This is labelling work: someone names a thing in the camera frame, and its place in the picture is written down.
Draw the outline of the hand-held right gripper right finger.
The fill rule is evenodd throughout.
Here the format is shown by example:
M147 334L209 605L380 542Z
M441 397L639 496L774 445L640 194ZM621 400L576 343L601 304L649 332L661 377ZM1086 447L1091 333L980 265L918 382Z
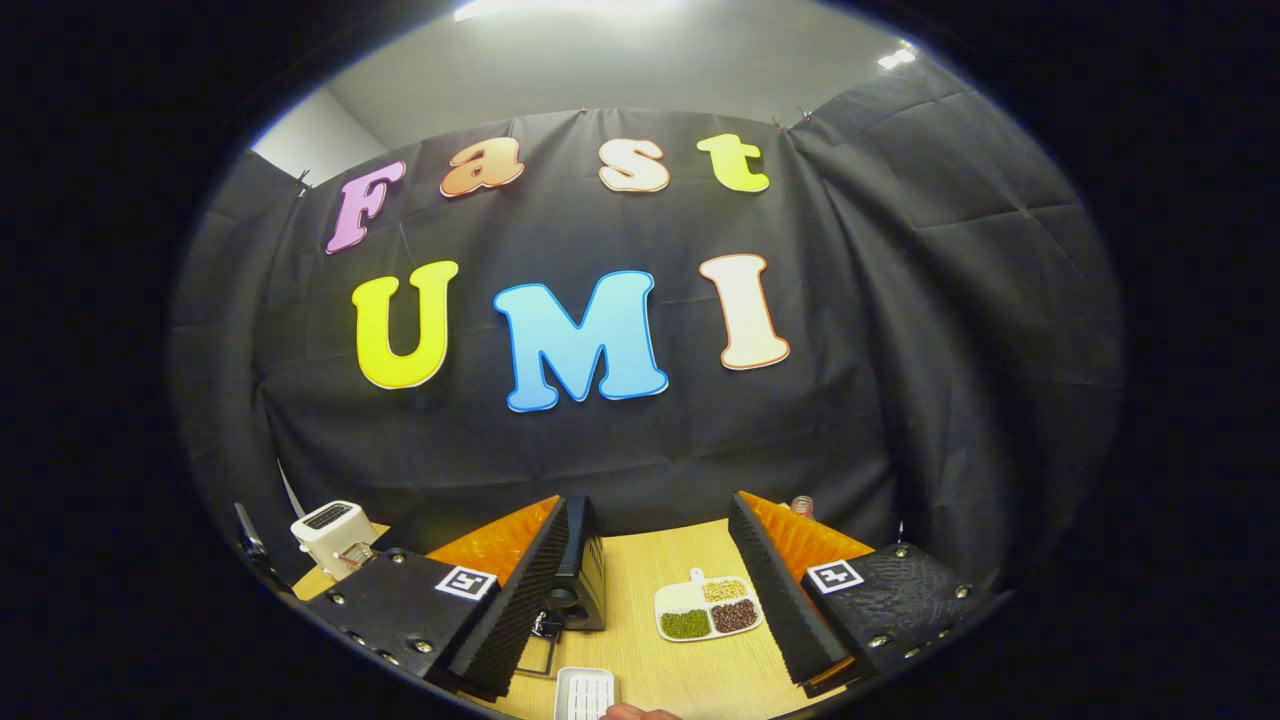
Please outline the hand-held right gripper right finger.
M915 544L874 550L746 491L732 497L728 532L788 676L810 698L905 673L997 603Z

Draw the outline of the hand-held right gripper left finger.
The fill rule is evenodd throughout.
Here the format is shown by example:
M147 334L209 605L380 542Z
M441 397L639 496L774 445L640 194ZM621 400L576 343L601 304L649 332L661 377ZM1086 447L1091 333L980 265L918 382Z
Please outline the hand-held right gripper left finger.
M494 701L509 692L568 541L568 501L552 496L430 553L387 546L305 607L378 664Z

